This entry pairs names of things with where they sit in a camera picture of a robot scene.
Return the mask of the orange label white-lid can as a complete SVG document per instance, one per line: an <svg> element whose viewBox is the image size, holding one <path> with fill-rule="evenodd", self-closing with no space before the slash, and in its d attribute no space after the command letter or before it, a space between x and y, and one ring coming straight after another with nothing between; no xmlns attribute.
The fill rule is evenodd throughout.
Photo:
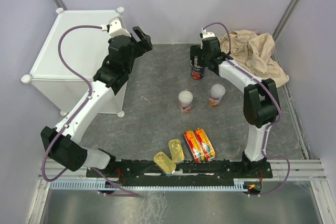
<svg viewBox="0 0 336 224"><path fill-rule="evenodd" d="M212 107L217 107L220 105L221 100L226 92L226 89L221 84L215 84L211 87L208 104Z"/></svg>

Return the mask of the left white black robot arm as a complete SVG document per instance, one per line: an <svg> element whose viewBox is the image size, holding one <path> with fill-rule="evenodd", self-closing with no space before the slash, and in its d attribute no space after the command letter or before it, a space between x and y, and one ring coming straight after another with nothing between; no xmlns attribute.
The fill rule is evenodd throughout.
<svg viewBox="0 0 336 224"><path fill-rule="evenodd" d="M136 58L151 51L153 45L151 37L139 26L133 27L137 39L123 28L108 25L106 30L111 36L108 55L93 76L93 81L85 80L88 91L62 121L53 128L44 127L40 135L45 157L50 157L72 172L82 167L94 167L103 176L110 177L116 171L112 156L102 150L84 148L80 142L101 108L125 87Z"/></svg>

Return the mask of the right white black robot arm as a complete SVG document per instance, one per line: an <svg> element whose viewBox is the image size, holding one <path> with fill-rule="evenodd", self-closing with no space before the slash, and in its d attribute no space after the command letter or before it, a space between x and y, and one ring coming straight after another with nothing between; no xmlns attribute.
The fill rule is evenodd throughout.
<svg viewBox="0 0 336 224"><path fill-rule="evenodd" d="M243 93L243 114L249 124L248 142L242 154L241 172L254 177L269 159L266 145L272 126L281 119L277 87L273 79L259 80L221 51L217 37L190 46L191 63L208 68Z"/></svg>

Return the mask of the dark blue food can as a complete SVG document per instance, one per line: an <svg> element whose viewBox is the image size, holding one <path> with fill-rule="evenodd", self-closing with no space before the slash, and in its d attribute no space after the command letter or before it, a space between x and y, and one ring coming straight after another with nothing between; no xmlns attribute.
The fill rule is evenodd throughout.
<svg viewBox="0 0 336 224"><path fill-rule="evenodd" d="M204 77L205 68L191 64L191 77L195 80L201 80Z"/></svg>

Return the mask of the red white tall can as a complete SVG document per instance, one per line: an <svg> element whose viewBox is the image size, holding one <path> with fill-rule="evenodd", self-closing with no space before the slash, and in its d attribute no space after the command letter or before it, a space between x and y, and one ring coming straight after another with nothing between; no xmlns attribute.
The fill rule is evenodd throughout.
<svg viewBox="0 0 336 224"><path fill-rule="evenodd" d="M183 90L178 95L179 111L181 113L189 113L192 108L193 95L190 91Z"/></svg>

